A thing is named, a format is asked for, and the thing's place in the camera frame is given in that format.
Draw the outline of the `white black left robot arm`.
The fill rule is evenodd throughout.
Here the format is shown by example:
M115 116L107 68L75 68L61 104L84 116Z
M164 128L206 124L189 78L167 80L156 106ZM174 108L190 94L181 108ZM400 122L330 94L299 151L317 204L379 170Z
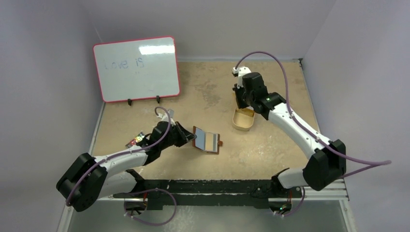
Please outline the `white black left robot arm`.
M144 184L136 180L131 168L146 166L171 146L181 147L196 135L179 122L159 122L152 133L139 133L136 143L114 154L93 157L83 153L77 157L56 184L57 191L65 198L66 205L77 212L88 209L100 197L116 193L128 193L137 198L144 193ZM121 179L130 181L125 188L118 184Z

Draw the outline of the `brown leather card holder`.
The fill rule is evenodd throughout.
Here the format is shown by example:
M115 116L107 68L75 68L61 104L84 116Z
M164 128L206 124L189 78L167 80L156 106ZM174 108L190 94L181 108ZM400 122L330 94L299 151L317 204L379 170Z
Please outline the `brown leather card holder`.
M206 132L196 126L193 126L193 134L196 138L192 141L193 147L211 154L219 154L223 141L219 133Z

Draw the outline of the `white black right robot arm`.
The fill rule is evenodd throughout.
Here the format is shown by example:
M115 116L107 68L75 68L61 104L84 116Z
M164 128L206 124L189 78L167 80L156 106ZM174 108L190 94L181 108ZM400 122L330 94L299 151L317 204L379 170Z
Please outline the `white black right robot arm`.
M308 186L320 191L346 172L346 159L332 150L346 153L340 140L331 141L302 120L278 93L269 93L258 72L236 71L233 91L239 109L252 108L267 121L283 130L308 159L304 168L287 168L272 177L272 192L284 196L293 187Z

